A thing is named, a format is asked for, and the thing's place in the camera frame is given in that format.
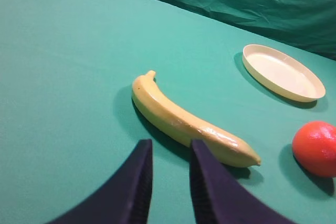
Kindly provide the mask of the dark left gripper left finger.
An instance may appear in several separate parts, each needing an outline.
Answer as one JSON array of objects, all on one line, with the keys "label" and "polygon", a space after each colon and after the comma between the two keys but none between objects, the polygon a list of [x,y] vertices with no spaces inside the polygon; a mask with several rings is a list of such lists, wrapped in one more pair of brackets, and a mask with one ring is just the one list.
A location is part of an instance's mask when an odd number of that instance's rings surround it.
[{"label": "dark left gripper left finger", "polygon": [[98,190],[50,223],[147,223],[152,187],[152,140],[140,140]]}]

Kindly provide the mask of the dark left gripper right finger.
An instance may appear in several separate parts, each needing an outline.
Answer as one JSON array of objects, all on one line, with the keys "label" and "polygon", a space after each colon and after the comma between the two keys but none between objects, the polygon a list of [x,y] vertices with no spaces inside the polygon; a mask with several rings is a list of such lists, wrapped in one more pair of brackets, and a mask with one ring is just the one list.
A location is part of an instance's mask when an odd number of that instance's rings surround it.
[{"label": "dark left gripper right finger", "polygon": [[202,140],[192,140],[190,191],[197,223],[293,223],[249,193]]}]

